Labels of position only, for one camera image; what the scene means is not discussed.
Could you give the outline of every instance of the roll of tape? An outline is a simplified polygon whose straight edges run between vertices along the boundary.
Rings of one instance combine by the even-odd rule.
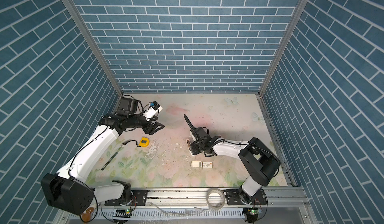
[[[212,193],[217,193],[221,197],[221,201],[219,203],[217,203],[216,205],[211,204],[208,201],[209,195],[212,194]],[[211,209],[211,210],[218,211],[218,210],[220,210],[220,209],[222,209],[224,207],[225,195],[224,195],[224,192],[222,190],[220,190],[219,188],[211,188],[211,189],[209,189],[208,193],[207,193],[207,197],[205,199],[207,201],[207,205],[208,205],[209,209]]]

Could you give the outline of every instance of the wall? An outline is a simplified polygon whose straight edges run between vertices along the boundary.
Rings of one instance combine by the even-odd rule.
[[[265,93],[318,221],[384,223],[384,0],[309,0]]]
[[[0,0],[0,223],[45,223],[40,180],[113,108],[116,93],[61,0]]]
[[[126,92],[257,92],[298,0],[74,0]]]

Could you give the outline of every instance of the table surface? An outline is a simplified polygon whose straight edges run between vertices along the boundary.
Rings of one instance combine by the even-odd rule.
[[[248,176],[242,162],[228,156],[192,156],[186,140],[192,140],[184,120],[186,114],[196,127],[207,127],[211,136],[248,141],[259,138],[274,153],[271,137],[254,94],[133,94],[143,105],[156,100],[163,110],[159,122],[166,127],[154,135],[136,129],[124,132],[108,147],[88,176],[87,184],[101,186],[112,180],[131,183],[134,188],[238,187]],[[128,143],[105,170],[107,160],[126,140],[149,138],[149,146]],[[191,161],[212,162],[213,168],[193,168]],[[282,170],[268,186],[286,186]]]

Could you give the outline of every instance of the tape measure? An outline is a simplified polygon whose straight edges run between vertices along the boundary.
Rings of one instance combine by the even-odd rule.
[[[147,147],[148,145],[149,145],[149,139],[146,138],[146,137],[143,137],[143,138],[140,140],[139,146]]]

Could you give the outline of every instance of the floral pattern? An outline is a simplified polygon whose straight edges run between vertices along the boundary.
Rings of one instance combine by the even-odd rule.
[[[239,159],[228,156],[206,158],[203,154],[192,156],[189,153],[186,139],[192,140],[192,137],[183,114],[187,114],[194,126],[209,128],[211,136],[223,135],[229,140],[239,141],[254,136],[274,151],[264,121],[249,119],[250,114],[262,119],[254,95],[136,94],[134,97],[143,103],[159,102],[163,111],[158,121],[166,128],[146,136],[150,140],[146,148],[130,143],[120,148],[123,141],[139,141],[145,135],[140,129],[123,133],[97,161],[87,178],[88,185],[101,186],[121,180],[131,183],[134,188],[240,186],[248,172]],[[116,151],[118,154],[102,171],[101,168]],[[209,161],[213,168],[192,168],[191,161]],[[286,185],[280,169],[269,186]]]

